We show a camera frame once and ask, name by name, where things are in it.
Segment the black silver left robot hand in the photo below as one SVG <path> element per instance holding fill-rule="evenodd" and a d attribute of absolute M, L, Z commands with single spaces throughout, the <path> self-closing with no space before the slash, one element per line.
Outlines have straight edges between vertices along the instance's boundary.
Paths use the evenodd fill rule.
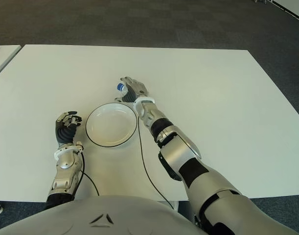
<path fill-rule="evenodd" d="M 77 111 L 64 112 L 57 118 L 55 135 L 59 147 L 64 144 L 73 144 L 74 136 L 81 122 L 82 118 L 77 115 Z"/>

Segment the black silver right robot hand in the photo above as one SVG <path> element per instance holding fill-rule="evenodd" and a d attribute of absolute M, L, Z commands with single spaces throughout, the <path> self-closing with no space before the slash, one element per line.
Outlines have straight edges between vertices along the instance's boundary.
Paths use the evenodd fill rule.
<path fill-rule="evenodd" d="M 143 83 L 127 76 L 120 78 L 117 90 L 121 96 L 115 98 L 116 102 L 133 103 L 140 96 L 148 96 L 148 90 Z"/>

